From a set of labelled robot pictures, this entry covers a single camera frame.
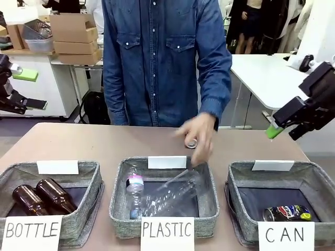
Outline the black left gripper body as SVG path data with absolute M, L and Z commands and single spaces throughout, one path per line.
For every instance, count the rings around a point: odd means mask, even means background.
M 8 98 L 13 92 L 9 78 L 12 76 L 12 63 L 7 55 L 1 54 L 1 97 Z

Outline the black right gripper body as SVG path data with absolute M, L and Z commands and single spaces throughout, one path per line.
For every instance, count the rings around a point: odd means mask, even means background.
M 334 67 L 329 62 L 322 62 L 299 88 L 308 97 L 304 101 L 303 123 L 325 126 L 334 119 Z

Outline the person's left hand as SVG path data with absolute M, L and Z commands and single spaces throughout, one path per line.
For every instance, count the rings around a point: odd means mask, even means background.
M 186 121 L 175 131 L 176 136 L 184 137 L 185 145 L 190 144 L 194 139 L 197 140 L 197 146 L 191 157 L 191 163 L 194 167 L 207 162 L 212 154 L 215 122 L 214 116 L 202 112 Z

